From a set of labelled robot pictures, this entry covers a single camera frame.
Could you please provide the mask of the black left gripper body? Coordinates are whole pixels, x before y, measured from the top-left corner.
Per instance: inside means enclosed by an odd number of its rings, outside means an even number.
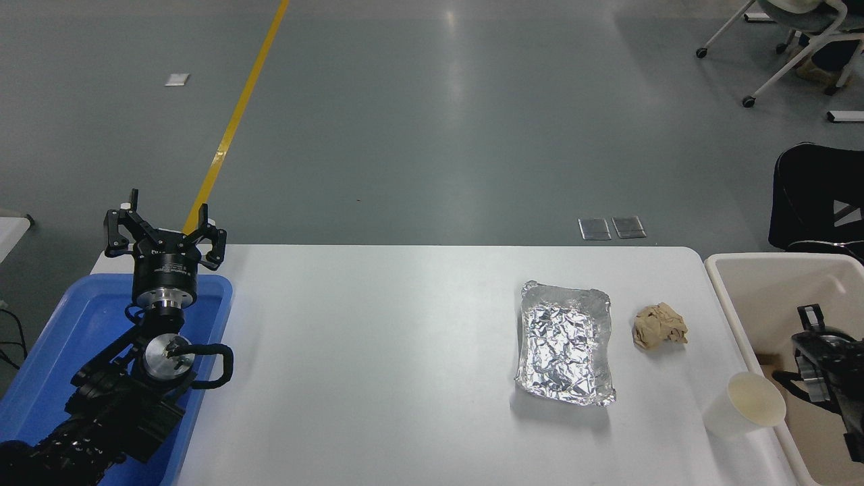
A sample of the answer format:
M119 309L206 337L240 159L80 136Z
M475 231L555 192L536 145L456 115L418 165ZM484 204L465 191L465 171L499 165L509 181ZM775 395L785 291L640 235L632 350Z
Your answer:
M198 262L201 253L188 244L179 249L177 234L161 237L165 246L158 248L148 239L133 245L133 293L147 293L160 288L173 288L187 293L197 292Z

